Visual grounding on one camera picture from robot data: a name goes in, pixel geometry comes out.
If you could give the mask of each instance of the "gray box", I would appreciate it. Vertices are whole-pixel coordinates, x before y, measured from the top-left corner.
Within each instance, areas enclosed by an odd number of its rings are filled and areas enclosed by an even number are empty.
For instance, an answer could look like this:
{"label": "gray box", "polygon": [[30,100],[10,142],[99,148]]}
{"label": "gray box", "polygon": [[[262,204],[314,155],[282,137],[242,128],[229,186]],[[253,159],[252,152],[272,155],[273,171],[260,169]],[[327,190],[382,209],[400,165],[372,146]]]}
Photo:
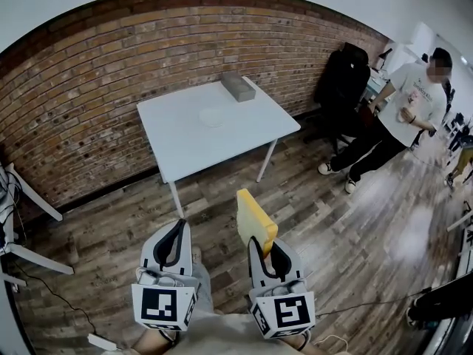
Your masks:
{"label": "gray box", "polygon": [[254,88],[248,84],[246,80],[242,78],[236,71],[222,74],[221,82],[227,91],[229,91],[239,103],[253,100],[256,95]]}

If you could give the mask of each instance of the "yellow sponge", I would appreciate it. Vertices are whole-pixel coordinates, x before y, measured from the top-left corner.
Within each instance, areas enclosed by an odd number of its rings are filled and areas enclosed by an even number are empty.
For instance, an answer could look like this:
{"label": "yellow sponge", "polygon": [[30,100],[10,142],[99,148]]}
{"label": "yellow sponge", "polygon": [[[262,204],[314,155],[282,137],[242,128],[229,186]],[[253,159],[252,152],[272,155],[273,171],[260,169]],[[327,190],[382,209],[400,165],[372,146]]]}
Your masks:
{"label": "yellow sponge", "polygon": [[267,257],[274,238],[278,234],[278,226],[268,217],[247,189],[240,189],[236,193],[236,198],[238,202],[236,224],[239,236],[245,246],[248,245],[251,237],[255,237],[263,250],[263,256]]}

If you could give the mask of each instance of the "black office chair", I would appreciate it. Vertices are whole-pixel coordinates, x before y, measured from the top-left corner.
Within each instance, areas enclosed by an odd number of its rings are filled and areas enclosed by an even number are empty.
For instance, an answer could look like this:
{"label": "black office chair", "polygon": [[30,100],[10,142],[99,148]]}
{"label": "black office chair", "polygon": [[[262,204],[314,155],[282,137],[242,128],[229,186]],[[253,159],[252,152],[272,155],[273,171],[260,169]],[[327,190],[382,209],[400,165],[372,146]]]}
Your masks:
{"label": "black office chair", "polygon": [[314,94],[314,101],[321,106],[316,115],[321,115],[322,120],[314,120],[317,131],[305,137],[304,142],[329,138],[338,154],[337,140],[349,143],[342,135],[358,137],[366,130],[355,108],[369,78],[368,55],[363,49],[345,43],[343,50],[333,52]]}

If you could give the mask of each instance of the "brick wall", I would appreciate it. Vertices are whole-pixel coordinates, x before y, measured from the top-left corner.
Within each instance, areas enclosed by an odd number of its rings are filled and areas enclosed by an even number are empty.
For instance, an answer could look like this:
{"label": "brick wall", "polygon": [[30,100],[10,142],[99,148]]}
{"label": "brick wall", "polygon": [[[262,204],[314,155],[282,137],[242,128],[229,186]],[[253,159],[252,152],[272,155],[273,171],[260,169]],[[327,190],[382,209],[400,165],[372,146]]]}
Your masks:
{"label": "brick wall", "polygon": [[373,62],[387,39],[301,0],[97,1],[0,55],[4,156],[63,205],[155,166],[137,102],[238,70],[297,115],[345,41]]}

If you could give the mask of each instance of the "black cable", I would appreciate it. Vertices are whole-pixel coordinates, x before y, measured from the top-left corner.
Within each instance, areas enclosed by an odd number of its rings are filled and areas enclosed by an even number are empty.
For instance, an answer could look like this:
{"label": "black cable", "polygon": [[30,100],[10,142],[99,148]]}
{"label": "black cable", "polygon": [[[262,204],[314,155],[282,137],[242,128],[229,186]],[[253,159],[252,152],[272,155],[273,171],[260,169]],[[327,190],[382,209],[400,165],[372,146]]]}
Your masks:
{"label": "black cable", "polygon": [[329,311],[329,312],[327,312],[327,313],[317,314],[317,315],[316,315],[316,318],[320,318],[320,317],[322,317],[322,316],[330,316],[331,314],[335,314],[335,313],[342,313],[342,312],[344,312],[344,311],[349,311],[349,310],[351,310],[351,309],[360,308],[361,306],[393,304],[393,303],[395,303],[395,302],[399,302],[399,301],[408,299],[409,297],[417,296],[418,294],[425,294],[425,293],[427,293],[427,292],[430,292],[431,290],[432,290],[432,288],[428,287],[428,288],[423,289],[422,291],[416,292],[416,293],[414,293],[414,294],[408,294],[407,296],[398,298],[398,299],[396,299],[396,300],[391,300],[391,301],[365,302],[365,303],[363,303],[363,304],[350,306],[349,308],[340,309],[340,310],[338,310],[338,311]]}
{"label": "black cable", "polygon": [[15,263],[15,266],[17,266],[18,269],[19,269],[21,272],[23,272],[26,277],[29,277],[30,279],[35,279],[35,280],[41,281],[41,282],[44,284],[44,286],[48,289],[48,291],[51,292],[51,294],[52,294],[53,296],[59,297],[59,298],[60,298],[61,300],[63,300],[73,311],[81,311],[82,313],[84,313],[84,315],[85,315],[86,318],[87,318],[87,321],[89,322],[89,324],[92,326],[92,329],[94,330],[94,331],[93,331],[93,334],[97,334],[97,329],[95,328],[95,325],[92,323],[92,321],[90,320],[89,315],[85,312],[85,310],[83,310],[82,308],[74,308],[74,307],[70,304],[69,301],[67,301],[67,300],[66,300],[65,298],[63,298],[62,296],[59,296],[58,294],[54,293],[54,292],[51,290],[51,288],[46,284],[46,282],[45,282],[44,280],[42,280],[41,278],[36,277],[36,276],[30,276],[29,274],[27,274],[27,273],[23,270],[22,267],[20,267],[20,266],[18,265],[18,263],[17,263],[15,260],[14,260],[13,262]]}

